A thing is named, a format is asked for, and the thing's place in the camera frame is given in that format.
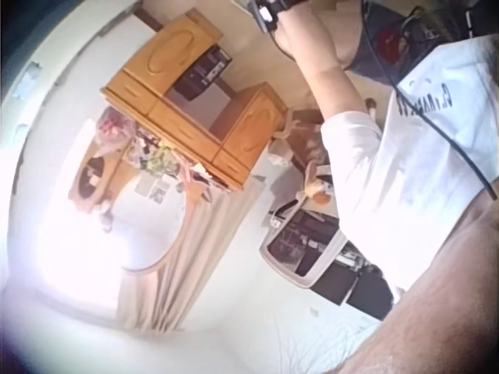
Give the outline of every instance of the wristwatch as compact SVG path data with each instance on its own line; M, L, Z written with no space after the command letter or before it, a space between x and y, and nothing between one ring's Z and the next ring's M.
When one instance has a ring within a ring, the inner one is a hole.
M267 0L265 1L272 12L277 15L280 12L291 9L293 6L298 5L300 2L307 0Z
M307 0L249 0L246 8L264 33L276 31L278 14Z

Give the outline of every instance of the person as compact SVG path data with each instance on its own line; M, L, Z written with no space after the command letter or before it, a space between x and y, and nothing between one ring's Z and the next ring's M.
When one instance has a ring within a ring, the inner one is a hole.
M484 24L481 15L486 11L473 1L453 6L435 5L431 11L415 6L408 15L379 2L365 2L361 6L363 0L348 0L336 4L335 11L331 11L331 2L326 6L317 1L312 3L315 14L333 38L340 66L388 86L392 82L399 83L435 47L468 38L467 8L473 9L480 24ZM289 54L288 42L281 31L275 33L276 40ZM380 69L370 44L385 62L388 75Z
M382 133L310 4L278 18L326 118L321 132L340 228L388 282L407 291L339 372L469 372L497 350L499 205L420 114L498 193L497 59L488 64L497 58L497 35L429 53L398 85L417 111L393 93Z

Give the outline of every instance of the bright window light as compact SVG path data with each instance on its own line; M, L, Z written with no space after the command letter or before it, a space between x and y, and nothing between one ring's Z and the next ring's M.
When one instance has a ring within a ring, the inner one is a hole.
M95 123L86 121L65 159L42 220L37 264L44 282L63 296L115 309L126 242L115 235L106 235L95 216L79 212L68 199L68 191L94 133Z

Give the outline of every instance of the red object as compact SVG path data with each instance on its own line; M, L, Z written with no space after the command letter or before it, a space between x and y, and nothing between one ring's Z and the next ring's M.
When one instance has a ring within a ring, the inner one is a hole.
M377 46L381 57L394 65L400 59L400 41L402 35L391 29L390 27L384 28L377 35Z

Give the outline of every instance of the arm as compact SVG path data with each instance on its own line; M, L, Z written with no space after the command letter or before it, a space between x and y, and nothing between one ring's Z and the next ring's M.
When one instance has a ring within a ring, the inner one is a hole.
M352 81L343 71L336 48L321 21L304 2L279 14L296 63L305 76L324 118L345 111L366 112L366 106Z
M340 373L477 372L497 352L499 203L442 247Z

